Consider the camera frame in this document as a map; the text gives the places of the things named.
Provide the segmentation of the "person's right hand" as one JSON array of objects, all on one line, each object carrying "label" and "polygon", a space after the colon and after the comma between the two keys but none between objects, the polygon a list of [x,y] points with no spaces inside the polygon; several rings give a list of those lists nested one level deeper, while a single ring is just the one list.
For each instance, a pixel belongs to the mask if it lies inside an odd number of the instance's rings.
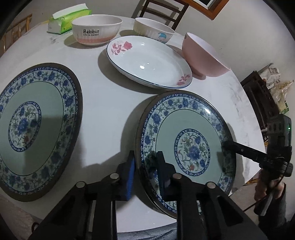
[{"label": "person's right hand", "polygon": [[259,201],[267,195],[267,190],[270,189],[273,191],[273,198],[278,199],[284,192],[285,184],[283,181],[279,183],[279,179],[272,181],[268,180],[267,174],[262,169],[259,172],[258,182],[255,188],[254,200]]}]

